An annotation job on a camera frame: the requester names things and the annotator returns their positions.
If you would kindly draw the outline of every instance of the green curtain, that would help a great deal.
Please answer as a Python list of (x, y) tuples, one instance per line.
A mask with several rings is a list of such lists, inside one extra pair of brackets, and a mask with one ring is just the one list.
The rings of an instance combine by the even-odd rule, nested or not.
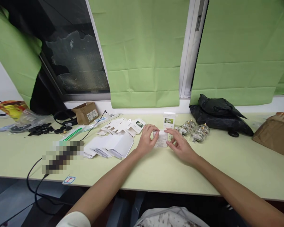
[(28, 106), (41, 69), (41, 46), (39, 39), (11, 25), (8, 12), (0, 9), (0, 62)]
[(210, 0), (193, 84), (234, 105), (270, 103), (284, 94), (284, 0)]
[(113, 108), (179, 106), (189, 0), (89, 0)]

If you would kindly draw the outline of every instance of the windowsill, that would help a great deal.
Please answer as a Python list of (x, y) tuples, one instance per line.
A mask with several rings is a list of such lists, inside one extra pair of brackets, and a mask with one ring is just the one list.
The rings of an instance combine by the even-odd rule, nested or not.
[[(189, 98), (180, 98), (180, 105), (178, 107), (164, 107), (164, 108), (125, 108), (125, 109), (113, 109), (111, 107), (110, 100), (99, 100), (94, 101), (97, 106), (97, 110), (102, 113), (106, 110), (110, 114), (162, 114), (163, 112), (174, 112), (187, 114), (190, 113), (189, 109)], [(65, 106), (69, 109), (74, 108), (78, 105), (85, 103), (85, 101), (73, 101), (64, 102)], [(284, 112), (284, 95), (274, 96), (273, 100), (269, 104), (258, 105), (258, 106), (237, 106), (236, 107), (241, 113), (273, 113), (273, 112)]]

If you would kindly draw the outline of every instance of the brown cardboard box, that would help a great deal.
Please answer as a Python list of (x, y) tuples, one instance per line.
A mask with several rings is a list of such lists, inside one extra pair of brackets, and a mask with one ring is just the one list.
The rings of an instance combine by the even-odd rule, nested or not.
[(79, 125), (89, 125), (98, 117), (94, 102), (87, 102), (72, 109), (76, 113)]
[(252, 140), (284, 155), (284, 113), (276, 113), (268, 118)]

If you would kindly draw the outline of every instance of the light green desk surface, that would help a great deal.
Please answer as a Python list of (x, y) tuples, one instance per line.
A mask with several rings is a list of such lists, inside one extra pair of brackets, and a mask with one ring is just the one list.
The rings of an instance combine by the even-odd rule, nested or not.
[[(245, 114), (250, 126), (261, 114)], [(163, 115), (123, 115), (127, 119), (142, 118), (145, 122), (163, 127)], [(190, 114), (178, 114), (175, 125), (190, 119)], [(0, 127), (12, 124), (11, 119), (1, 119)], [(100, 127), (93, 129), (90, 141)], [(8, 135), (0, 132), (0, 177), (26, 178), (33, 164), (49, 150), (53, 141), (61, 136), (46, 134), (27, 136), (28, 133)], [(86, 132), (75, 137), (80, 140)], [(132, 150), (137, 147), (140, 135), (135, 136)], [(212, 165), (243, 184), (262, 198), (284, 201), (284, 156), (240, 135), (230, 137), (226, 131), (211, 130), (203, 144), (192, 148)], [(63, 181), (68, 175), (76, 177), (74, 185), (92, 186), (107, 171), (120, 162), (119, 159), (95, 156), (93, 159), (73, 161), (61, 174), (49, 175), (46, 180)], [(31, 179), (42, 178), (42, 166), (38, 163)], [(171, 192), (182, 194), (219, 195), (217, 190), (197, 170), (175, 156), (170, 148), (154, 148), (133, 169), (122, 186), (123, 189)]]

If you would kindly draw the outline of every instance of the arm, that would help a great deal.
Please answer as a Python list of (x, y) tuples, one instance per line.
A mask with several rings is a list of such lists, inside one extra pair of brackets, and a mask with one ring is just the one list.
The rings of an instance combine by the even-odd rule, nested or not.
[(157, 132), (154, 139), (151, 140), (150, 135), (153, 131), (159, 131), (159, 129), (154, 125), (146, 125), (143, 128), (137, 148), (88, 189), (67, 214), (79, 211), (83, 213), (92, 224), (113, 199), (130, 174), (132, 168), (155, 146), (159, 133)]
[(167, 144), (176, 155), (199, 170), (251, 226), (284, 226), (282, 212), (197, 155), (177, 130), (165, 132), (174, 137)]

